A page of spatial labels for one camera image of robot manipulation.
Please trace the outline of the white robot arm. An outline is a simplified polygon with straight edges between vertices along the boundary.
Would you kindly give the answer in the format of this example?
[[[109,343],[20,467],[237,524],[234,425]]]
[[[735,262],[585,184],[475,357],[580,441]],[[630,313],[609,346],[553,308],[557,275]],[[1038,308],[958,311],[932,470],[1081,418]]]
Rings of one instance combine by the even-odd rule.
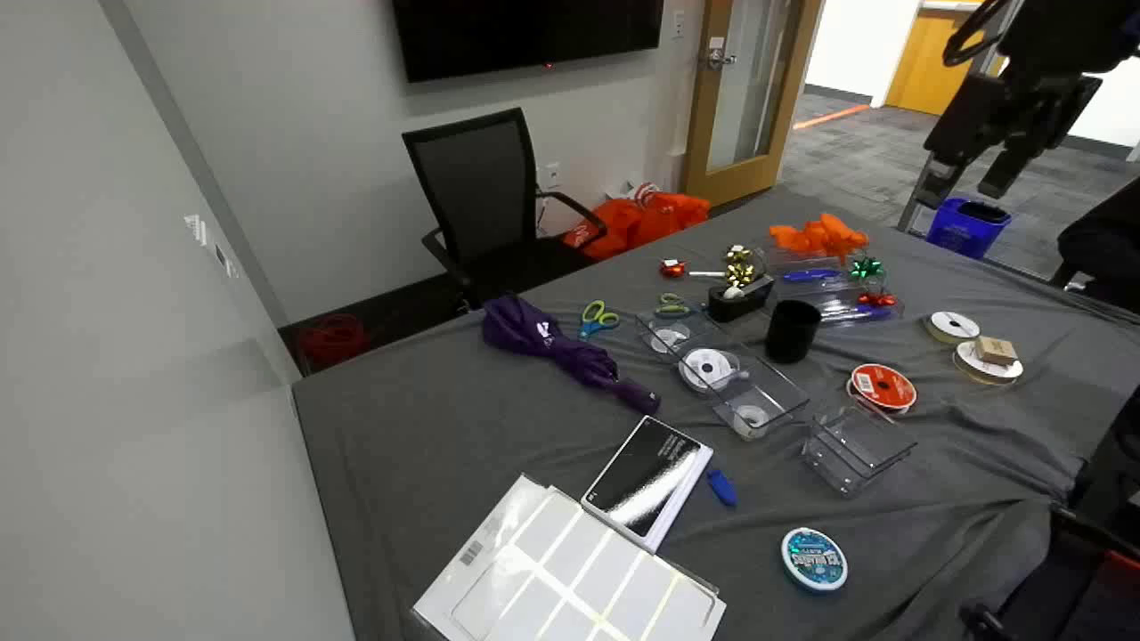
[[[998,74],[969,74],[935,117],[924,149],[920,193],[935,208],[965,169],[998,146],[979,193],[1000,199],[1033,156],[1053,149],[1099,89],[1099,74],[1140,48],[1140,0],[1022,0],[1013,27],[990,34],[1013,0],[983,0],[944,43],[941,63],[958,68],[994,50]]]

